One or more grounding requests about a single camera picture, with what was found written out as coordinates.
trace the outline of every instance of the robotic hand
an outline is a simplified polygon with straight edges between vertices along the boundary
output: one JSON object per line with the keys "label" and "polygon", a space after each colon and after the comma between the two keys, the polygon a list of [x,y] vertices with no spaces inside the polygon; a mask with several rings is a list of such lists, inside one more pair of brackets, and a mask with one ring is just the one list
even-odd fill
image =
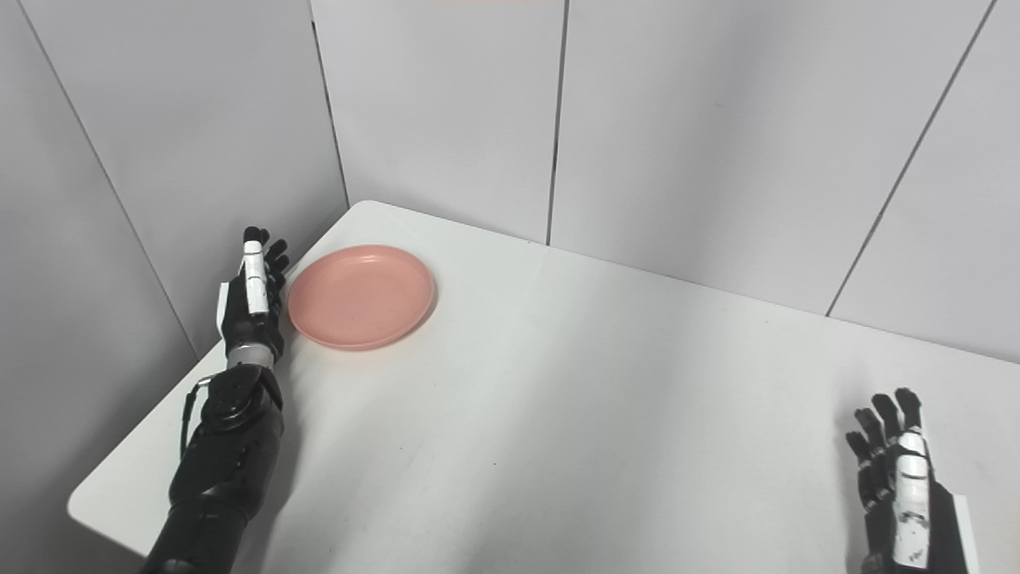
{"label": "robotic hand", "polygon": [[190,441],[187,420],[202,383],[188,397],[170,512],[140,574],[227,574],[276,463],[284,404],[272,367],[284,354],[287,243],[263,252],[269,233],[254,226],[244,239],[244,262],[228,283],[220,325],[227,369],[207,379],[209,397]]}
{"label": "robotic hand", "polygon": [[854,416],[864,435],[847,433],[868,533],[861,572],[977,574],[973,546],[964,542],[971,540],[969,520],[958,520],[956,499],[935,480],[921,402],[906,388],[896,400],[900,409],[886,395],[871,398],[881,422],[871,409],[859,409]]}

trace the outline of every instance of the table surface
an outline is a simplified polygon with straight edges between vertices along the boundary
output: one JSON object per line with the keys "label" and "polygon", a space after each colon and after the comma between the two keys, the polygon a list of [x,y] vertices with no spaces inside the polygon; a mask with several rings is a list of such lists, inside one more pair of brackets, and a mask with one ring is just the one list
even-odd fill
{"label": "table surface", "polygon": [[[902,385],[982,570],[1020,571],[1020,366],[376,202],[292,276],[365,243],[420,257],[437,305],[370,352],[287,333],[283,451],[235,572],[857,572],[843,435]],[[73,518],[148,552],[184,396],[221,346],[78,487]]]}

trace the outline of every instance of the panel seam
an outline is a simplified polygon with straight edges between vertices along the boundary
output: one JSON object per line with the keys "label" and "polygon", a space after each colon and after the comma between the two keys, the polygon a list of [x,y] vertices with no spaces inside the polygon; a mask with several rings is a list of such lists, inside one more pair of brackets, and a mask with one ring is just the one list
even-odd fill
{"label": "panel seam", "polygon": [[337,119],[333,115],[333,100],[329,99],[329,85],[325,80],[325,65],[322,63],[322,49],[319,47],[318,28],[315,25],[312,12],[312,37],[315,41],[315,56],[318,58],[319,75],[322,77],[322,94],[325,96],[325,110],[329,114],[329,133],[333,134],[333,147],[337,151],[337,166],[340,168],[340,185],[344,187],[344,202],[351,208],[351,196],[347,192],[347,177],[344,175],[344,159],[340,156],[340,138],[337,135]]}
{"label": "panel seam", "polygon": [[560,111],[563,107],[563,70],[567,55],[567,23],[570,18],[570,0],[563,0],[563,33],[560,37],[560,69],[556,84],[556,117],[553,123],[553,166],[549,175],[549,213],[546,219],[546,245],[553,241],[553,203],[556,198],[556,165],[560,153]]}
{"label": "panel seam", "polygon": [[878,224],[881,222],[882,217],[885,216],[885,210],[888,209],[889,203],[892,202],[892,197],[896,192],[900,189],[900,184],[903,181],[904,175],[907,173],[907,169],[910,168],[911,163],[914,161],[914,157],[917,155],[917,150],[920,149],[921,143],[924,141],[925,136],[928,135],[928,129],[931,128],[931,124],[935,120],[935,116],[938,114],[938,110],[941,109],[942,103],[946,101],[946,97],[949,95],[950,90],[953,88],[953,84],[956,83],[957,76],[960,74],[960,70],[963,68],[963,64],[967,61],[967,57],[970,55],[971,49],[977,42],[978,36],[981,35],[981,30],[984,28],[986,21],[988,21],[988,16],[991,15],[992,8],[999,0],[991,0],[988,7],[985,8],[984,14],[981,16],[981,20],[977,24],[977,29],[971,36],[970,41],[967,43],[967,47],[963,51],[963,55],[957,61],[956,67],[953,68],[953,73],[950,75],[949,82],[946,87],[942,88],[941,94],[938,96],[938,101],[935,102],[935,107],[932,108],[931,113],[928,115],[927,121],[924,123],[924,127],[921,128],[920,135],[917,137],[917,141],[914,142],[914,147],[911,148],[910,153],[907,155],[907,160],[904,162],[903,167],[900,169],[900,173],[897,175],[896,180],[892,182],[892,188],[889,190],[888,195],[885,196],[885,201],[882,202],[881,208],[878,210],[878,214],[875,216],[874,221],[871,222],[871,227],[868,229],[867,234],[864,237],[864,241],[861,243],[861,247],[857,250],[857,254],[854,256],[853,262],[850,263],[850,268],[847,270],[847,274],[843,277],[843,281],[839,283],[839,289],[835,293],[835,297],[832,298],[832,303],[829,304],[828,310],[825,312],[825,317],[831,317],[832,311],[835,309],[835,305],[839,302],[839,298],[843,296],[844,290],[846,290],[847,282],[850,281],[850,276],[854,273],[857,268],[857,264],[861,260],[861,256],[864,254],[865,249],[871,243],[872,237],[875,234],[875,230],[878,228]]}

